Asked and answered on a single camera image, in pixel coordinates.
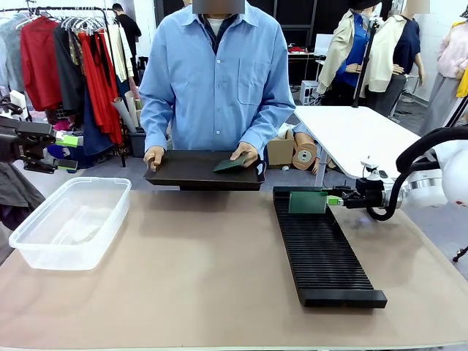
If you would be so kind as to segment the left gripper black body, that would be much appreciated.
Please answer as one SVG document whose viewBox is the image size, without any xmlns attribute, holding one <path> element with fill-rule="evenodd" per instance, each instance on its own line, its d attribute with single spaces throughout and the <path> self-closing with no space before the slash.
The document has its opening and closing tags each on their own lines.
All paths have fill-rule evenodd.
<svg viewBox="0 0 468 351">
<path fill-rule="evenodd" d="M 44 150 L 56 143 L 56 131 L 50 124 L 1 117 L 1 162 L 23 161 L 25 170 L 53 174 L 57 166 L 45 163 Z"/>
</svg>

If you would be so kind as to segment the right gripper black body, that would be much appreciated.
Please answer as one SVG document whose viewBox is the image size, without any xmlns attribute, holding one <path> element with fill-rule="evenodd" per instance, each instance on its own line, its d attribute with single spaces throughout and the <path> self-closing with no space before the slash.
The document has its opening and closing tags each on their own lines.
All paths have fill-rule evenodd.
<svg viewBox="0 0 468 351">
<path fill-rule="evenodd" d="M 343 196 L 346 208 L 379 208 L 384 202 L 384 183 L 381 180 L 359 178 L 355 189 Z"/>
</svg>

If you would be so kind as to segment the person's right hand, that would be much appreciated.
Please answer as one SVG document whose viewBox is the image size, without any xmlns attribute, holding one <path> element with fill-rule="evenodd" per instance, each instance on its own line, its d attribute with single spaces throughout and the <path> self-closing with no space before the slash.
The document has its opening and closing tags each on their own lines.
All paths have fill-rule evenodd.
<svg viewBox="0 0 468 351">
<path fill-rule="evenodd" d="M 164 155 L 165 149 L 163 147 L 152 146 L 147 150 L 143 160 L 147 164 L 148 169 L 155 173 L 161 165 Z"/>
</svg>

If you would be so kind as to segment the person's left hand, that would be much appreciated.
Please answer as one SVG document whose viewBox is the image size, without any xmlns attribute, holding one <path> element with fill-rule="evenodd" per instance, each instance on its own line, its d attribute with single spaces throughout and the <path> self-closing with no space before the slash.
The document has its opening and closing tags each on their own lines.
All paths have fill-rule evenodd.
<svg viewBox="0 0 468 351">
<path fill-rule="evenodd" d="M 249 167 L 257 161 L 257 149 L 250 143 L 240 142 L 237 149 L 231 155 L 230 160 L 235 161 L 239 158 L 244 160 L 242 163 L 243 167 Z"/>
</svg>

